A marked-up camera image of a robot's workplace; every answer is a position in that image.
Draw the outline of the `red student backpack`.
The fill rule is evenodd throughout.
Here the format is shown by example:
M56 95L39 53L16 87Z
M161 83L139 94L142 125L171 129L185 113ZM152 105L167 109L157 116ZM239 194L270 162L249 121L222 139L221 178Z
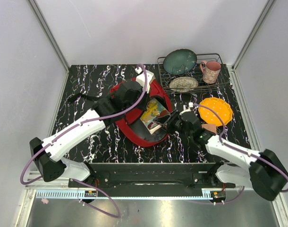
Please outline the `red student backpack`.
M70 97L68 102L72 103L80 97L93 101L94 105L91 110L96 111L98 114L95 117L95 120L103 121L105 126L115 123L123 134L138 146L150 147L165 140L169 134L162 127L153 134L150 134L140 120L140 117L147 109L148 103L153 98L156 98L169 113L173 110L168 95L161 88L159 83L154 80L150 85L150 91L147 93L147 80L145 80L143 92L139 99L131 107L123 111L117 109L117 89L119 84L114 86L110 93L105 97L94 97L77 93Z

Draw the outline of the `brown paperback book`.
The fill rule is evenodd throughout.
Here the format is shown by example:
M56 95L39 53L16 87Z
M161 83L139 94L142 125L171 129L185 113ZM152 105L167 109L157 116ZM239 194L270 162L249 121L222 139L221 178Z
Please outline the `brown paperback book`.
M150 132L150 134L153 134L155 131L161 128L161 125L159 125L155 119L158 117L166 116L168 114L169 111L156 98L153 98L148 103L147 109L140 117L140 120Z

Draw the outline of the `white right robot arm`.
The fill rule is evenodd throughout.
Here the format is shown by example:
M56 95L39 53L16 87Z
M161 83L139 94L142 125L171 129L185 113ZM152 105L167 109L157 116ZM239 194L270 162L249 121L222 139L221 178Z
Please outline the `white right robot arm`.
M186 135L198 149L229 161L229 164L218 164L215 171L207 175L211 187L233 183L253 189L267 201L275 200L281 192L288 192L288 172L273 151L251 150L224 140L204 129L196 115L189 111L181 114L174 111L154 122L168 133Z

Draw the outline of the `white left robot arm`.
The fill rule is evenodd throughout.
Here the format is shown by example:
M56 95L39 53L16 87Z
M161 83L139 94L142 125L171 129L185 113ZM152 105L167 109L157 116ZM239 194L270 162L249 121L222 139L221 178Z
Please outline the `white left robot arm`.
M75 122L43 140L30 140L32 161L45 182L59 177L77 179L82 186L94 184L88 164L66 159L64 155L90 135L104 130L136 109L144 109L150 97L150 81L140 78L120 83L105 97L91 97L95 104Z

